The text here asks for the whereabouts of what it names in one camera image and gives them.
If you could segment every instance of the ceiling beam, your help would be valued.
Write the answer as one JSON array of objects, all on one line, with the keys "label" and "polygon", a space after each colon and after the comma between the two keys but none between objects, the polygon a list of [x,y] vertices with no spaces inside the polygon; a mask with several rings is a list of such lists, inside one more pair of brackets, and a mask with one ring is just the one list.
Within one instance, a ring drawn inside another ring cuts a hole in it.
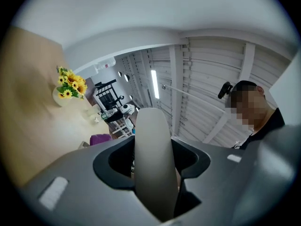
[{"label": "ceiling beam", "polygon": [[141,109],[142,107],[138,104],[138,102],[135,101],[135,99],[137,99],[137,98],[135,98],[135,97],[133,98],[133,100],[132,100],[133,103],[136,105],[137,108]]},{"label": "ceiling beam", "polygon": [[255,44],[246,43],[244,59],[238,81],[247,81],[250,78],[255,55]]},{"label": "ceiling beam", "polygon": [[140,56],[141,56],[142,65],[145,69],[145,76],[147,78],[146,83],[148,85],[148,89],[150,92],[150,101],[151,101],[152,107],[158,108],[157,99],[155,98],[154,87],[152,85],[150,63],[149,63],[149,59],[148,59],[146,50],[140,50]]},{"label": "ceiling beam", "polygon": [[[172,87],[183,90],[183,52],[179,45],[169,46]],[[182,93],[172,90],[172,128],[173,136],[178,134],[182,107]]]},{"label": "ceiling beam", "polygon": [[193,30],[187,32],[179,33],[180,38],[188,38],[188,37],[207,37],[207,36],[215,36],[215,37],[225,37],[225,38],[233,38],[238,40],[244,40],[246,42],[250,42],[253,44],[258,44],[265,48],[271,49],[274,52],[282,55],[283,57],[292,60],[297,48],[282,40],[270,39],[268,37],[255,34],[252,32],[245,32],[241,30],[234,29],[201,29],[201,30]]},{"label": "ceiling beam", "polygon": [[203,143],[209,143],[217,133],[223,128],[223,126],[227,123],[228,117],[227,114],[224,113],[222,117],[219,119],[217,124],[214,126],[214,128],[211,130],[211,132],[207,135],[207,137],[203,140]]},{"label": "ceiling beam", "polygon": [[130,67],[131,72],[133,73],[133,79],[134,79],[134,83],[136,85],[136,89],[139,95],[139,101],[141,102],[141,104],[143,106],[146,106],[146,100],[144,97],[144,93],[142,91],[142,84],[140,83],[140,78],[139,78],[139,74],[137,71],[137,67],[136,67],[136,62],[134,60],[133,55],[128,55],[127,56],[127,60],[128,60],[128,65]]},{"label": "ceiling beam", "polygon": [[[238,81],[247,81],[250,78],[255,55],[255,44],[246,43],[244,48],[244,59]],[[212,131],[203,140],[203,143],[209,143],[220,132],[223,126],[227,123],[228,116],[226,113],[222,115]]]}]

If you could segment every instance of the purple object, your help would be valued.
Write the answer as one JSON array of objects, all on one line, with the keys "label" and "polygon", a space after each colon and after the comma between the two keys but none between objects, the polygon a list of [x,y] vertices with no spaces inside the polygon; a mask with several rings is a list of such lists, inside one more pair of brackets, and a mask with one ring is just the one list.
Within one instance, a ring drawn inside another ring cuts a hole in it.
[{"label": "purple object", "polygon": [[109,134],[97,134],[90,137],[90,145],[100,144],[105,141],[111,141],[112,137]]}]

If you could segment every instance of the white pipe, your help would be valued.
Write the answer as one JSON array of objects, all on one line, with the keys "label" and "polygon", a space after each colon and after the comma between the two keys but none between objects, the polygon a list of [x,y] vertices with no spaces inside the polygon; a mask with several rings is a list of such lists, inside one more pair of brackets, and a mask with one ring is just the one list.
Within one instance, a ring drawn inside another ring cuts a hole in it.
[{"label": "white pipe", "polygon": [[186,94],[186,95],[188,95],[188,96],[190,96],[190,97],[193,97],[193,98],[195,98],[195,99],[197,99],[197,100],[199,100],[199,101],[202,101],[203,103],[205,103],[205,104],[207,104],[207,105],[209,105],[209,106],[211,106],[211,107],[213,107],[213,108],[219,110],[220,112],[225,113],[225,111],[224,111],[223,109],[221,109],[221,108],[219,108],[219,107],[217,107],[217,106],[215,106],[215,105],[213,105],[213,104],[211,104],[211,103],[209,103],[209,102],[207,102],[207,101],[205,101],[205,100],[203,100],[203,99],[201,99],[201,98],[199,98],[199,97],[196,97],[196,96],[194,96],[194,95],[192,95],[192,94],[189,94],[189,93],[187,93],[187,92],[185,92],[185,91],[183,91],[183,90],[176,89],[176,88],[174,88],[174,87],[172,87],[172,86],[169,86],[169,85],[165,85],[165,86],[166,86],[166,87],[169,87],[169,88],[171,88],[171,89],[175,89],[175,90],[177,90],[177,91],[179,91],[179,92],[182,92],[183,94]]}]

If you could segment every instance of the white vase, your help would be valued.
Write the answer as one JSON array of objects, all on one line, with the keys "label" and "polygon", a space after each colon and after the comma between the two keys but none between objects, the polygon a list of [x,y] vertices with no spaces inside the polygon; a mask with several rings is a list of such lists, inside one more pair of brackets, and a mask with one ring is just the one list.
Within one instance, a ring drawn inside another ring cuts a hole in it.
[{"label": "white vase", "polygon": [[72,97],[71,98],[60,98],[59,96],[58,96],[58,90],[56,89],[56,88],[58,88],[58,86],[57,87],[55,87],[55,89],[53,90],[53,92],[52,92],[52,98],[54,99],[54,101],[59,105],[59,106],[66,106],[66,105],[68,105],[69,104],[69,102],[71,101],[71,99],[72,99]]}]

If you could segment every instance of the gray plastic panel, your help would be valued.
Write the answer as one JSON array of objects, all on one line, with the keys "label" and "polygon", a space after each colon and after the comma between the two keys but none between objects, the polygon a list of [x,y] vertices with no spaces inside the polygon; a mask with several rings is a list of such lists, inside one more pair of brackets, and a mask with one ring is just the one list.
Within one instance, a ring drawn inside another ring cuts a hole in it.
[{"label": "gray plastic panel", "polygon": [[70,152],[31,180],[22,190],[27,202],[34,205],[38,214],[47,214],[38,206],[42,191],[58,176],[69,183],[53,211],[48,214],[58,220],[77,225],[146,225],[160,222],[149,213],[133,191],[115,190],[103,183],[93,171],[93,160],[103,150],[125,139],[116,139],[88,148]]},{"label": "gray plastic panel", "polygon": [[[203,144],[200,142],[185,140],[179,143],[189,145],[207,153],[211,159],[208,169],[197,178],[185,179],[184,183],[188,192],[192,192],[201,200],[201,204],[189,212],[170,221],[185,225],[229,225],[232,211],[239,196],[239,189],[243,189],[246,179],[252,167],[250,161],[254,161],[258,143],[248,147],[248,150],[237,150]],[[237,163],[227,159],[230,154],[242,156]],[[244,172],[241,178],[239,171]]]}]

